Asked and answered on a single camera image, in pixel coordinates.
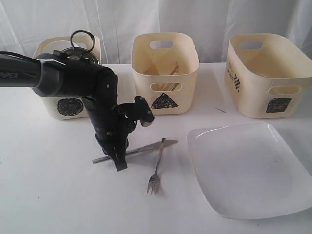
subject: black triangle label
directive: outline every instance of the black triangle label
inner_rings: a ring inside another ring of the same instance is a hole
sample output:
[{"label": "black triangle label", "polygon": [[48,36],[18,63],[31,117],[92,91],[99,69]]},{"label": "black triangle label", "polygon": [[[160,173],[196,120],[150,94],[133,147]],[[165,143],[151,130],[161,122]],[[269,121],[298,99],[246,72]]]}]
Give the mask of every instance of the black triangle label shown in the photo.
[{"label": "black triangle label", "polygon": [[152,104],[153,109],[175,108],[176,104],[167,94],[162,93]]}]

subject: knife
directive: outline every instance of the knife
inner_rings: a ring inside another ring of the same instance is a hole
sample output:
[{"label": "knife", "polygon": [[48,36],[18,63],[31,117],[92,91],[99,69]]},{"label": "knife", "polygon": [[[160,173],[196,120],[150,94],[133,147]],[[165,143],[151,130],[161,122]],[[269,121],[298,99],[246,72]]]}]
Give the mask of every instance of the knife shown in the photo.
[{"label": "knife", "polygon": [[[165,140],[163,143],[163,147],[166,148],[168,146],[177,144],[178,142],[179,142],[178,140]],[[160,148],[160,145],[161,145],[161,141],[158,141],[158,142],[155,142],[153,144],[143,146],[141,148],[129,150],[126,152],[126,156],[134,155],[134,154],[149,151],[149,150],[156,150],[156,149]],[[92,163],[95,164],[95,163],[104,162],[104,161],[108,161],[108,160],[111,160],[111,158],[109,156],[105,156],[105,157],[100,157],[100,158],[92,160]]]}]

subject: basket handle hole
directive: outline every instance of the basket handle hole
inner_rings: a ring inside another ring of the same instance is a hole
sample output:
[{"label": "basket handle hole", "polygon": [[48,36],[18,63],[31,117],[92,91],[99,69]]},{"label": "basket handle hole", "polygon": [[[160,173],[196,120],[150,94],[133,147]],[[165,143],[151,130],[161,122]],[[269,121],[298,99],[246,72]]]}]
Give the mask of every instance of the basket handle hole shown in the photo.
[{"label": "basket handle hole", "polygon": [[263,43],[260,41],[242,42],[239,44],[241,50],[258,50],[263,47]]},{"label": "basket handle hole", "polygon": [[301,90],[300,86],[281,86],[273,87],[269,89],[269,94],[284,95],[284,94],[296,94]]},{"label": "basket handle hole", "polygon": [[154,83],[151,84],[153,91],[179,91],[182,88],[180,83]]},{"label": "basket handle hole", "polygon": [[174,43],[171,40],[153,40],[150,43],[150,46],[152,49],[172,48],[174,46]]}]

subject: square plate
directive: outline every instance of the square plate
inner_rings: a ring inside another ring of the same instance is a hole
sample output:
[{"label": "square plate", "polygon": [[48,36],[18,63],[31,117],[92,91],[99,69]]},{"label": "square plate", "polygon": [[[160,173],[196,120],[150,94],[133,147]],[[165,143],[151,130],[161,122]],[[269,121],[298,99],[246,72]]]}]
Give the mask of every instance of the square plate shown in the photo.
[{"label": "square plate", "polygon": [[188,145],[201,189],[220,215],[260,219],[312,207],[312,177],[271,125],[196,129]]}]

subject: sticker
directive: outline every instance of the sticker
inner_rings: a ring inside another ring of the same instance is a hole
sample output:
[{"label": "sticker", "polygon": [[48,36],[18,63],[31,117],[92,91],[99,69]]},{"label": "sticker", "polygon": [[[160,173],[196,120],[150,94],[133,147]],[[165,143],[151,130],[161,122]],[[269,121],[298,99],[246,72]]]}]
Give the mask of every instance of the sticker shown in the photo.
[{"label": "sticker", "polygon": [[235,75],[233,76],[233,73],[234,73],[234,72],[232,71],[232,66],[231,66],[230,63],[228,63],[227,71],[228,71],[228,73],[229,73],[229,76],[230,76],[231,80],[233,81],[233,84],[234,84],[236,90],[239,92],[240,80],[239,80],[239,78],[237,77],[237,74],[235,74]]},{"label": "sticker", "polygon": [[61,115],[75,116],[83,111],[83,103],[77,98],[68,97],[58,101],[57,109]]},{"label": "sticker", "polygon": [[268,104],[266,113],[285,112],[291,100],[292,100],[291,97],[271,99]]},{"label": "sticker", "polygon": [[167,94],[162,93],[152,104],[153,109],[165,109],[165,108],[175,108],[179,105],[176,104]]}]

